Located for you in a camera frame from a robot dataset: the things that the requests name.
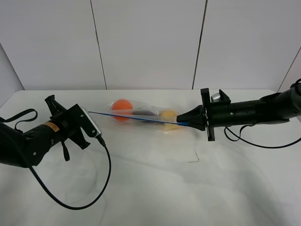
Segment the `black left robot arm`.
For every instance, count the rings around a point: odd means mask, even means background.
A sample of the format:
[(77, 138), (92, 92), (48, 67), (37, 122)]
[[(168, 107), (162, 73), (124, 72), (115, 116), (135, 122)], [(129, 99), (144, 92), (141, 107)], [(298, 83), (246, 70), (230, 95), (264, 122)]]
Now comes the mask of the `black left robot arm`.
[(79, 105), (65, 109), (55, 100), (54, 95), (48, 96), (45, 101), (52, 115), (50, 120), (27, 132), (11, 128), (6, 124), (33, 112), (33, 109), (25, 110), (7, 120), (0, 120), (1, 163), (26, 168), (27, 165), (22, 159), (22, 156), (25, 156), (29, 165), (37, 166), (44, 155), (57, 143), (62, 144), (64, 159), (69, 161), (70, 155), (64, 144), (67, 139), (73, 141), (81, 149), (90, 145), (83, 133), (94, 137), (96, 129), (87, 113)]

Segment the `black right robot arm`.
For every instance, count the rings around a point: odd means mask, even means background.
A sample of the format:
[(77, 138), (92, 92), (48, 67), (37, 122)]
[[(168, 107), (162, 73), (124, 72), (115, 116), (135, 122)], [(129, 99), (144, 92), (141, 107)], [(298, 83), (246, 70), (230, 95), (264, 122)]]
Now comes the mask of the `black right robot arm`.
[(210, 95), (201, 89), (202, 104), (178, 115), (177, 123), (206, 131), (208, 141), (214, 141), (214, 128), (237, 125), (281, 124), (301, 114), (301, 81), (297, 80), (284, 92), (274, 93), (258, 100), (231, 102), (222, 90)]

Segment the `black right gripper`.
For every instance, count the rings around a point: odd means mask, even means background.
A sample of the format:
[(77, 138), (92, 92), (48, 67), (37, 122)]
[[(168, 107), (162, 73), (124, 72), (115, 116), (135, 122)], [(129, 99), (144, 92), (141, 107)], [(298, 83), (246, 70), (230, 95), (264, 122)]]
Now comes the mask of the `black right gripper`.
[(200, 131), (207, 132), (208, 141), (215, 141), (214, 128), (217, 127), (214, 122), (214, 116), (218, 114), (218, 110), (225, 111), (231, 104), (230, 98), (220, 89), (218, 93), (221, 100), (216, 103), (211, 102), (209, 88), (200, 90), (203, 105), (198, 105), (194, 109), (178, 115), (177, 122), (184, 122), (187, 127), (191, 127)]

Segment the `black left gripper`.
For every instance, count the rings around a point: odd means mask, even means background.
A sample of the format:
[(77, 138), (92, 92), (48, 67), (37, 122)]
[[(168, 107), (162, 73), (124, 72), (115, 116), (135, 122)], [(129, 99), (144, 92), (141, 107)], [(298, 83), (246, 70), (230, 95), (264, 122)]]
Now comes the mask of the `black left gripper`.
[(52, 146), (61, 143), (66, 149), (65, 141), (69, 139), (82, 150), (87, 148), (90, 143), (85, 140), (79, 123), (71, 116), (70, 111), (55, 100), (55, 95), (48, 96), (45, 102), (51, 113), (50, 120), (45, 124), (55, 131)]

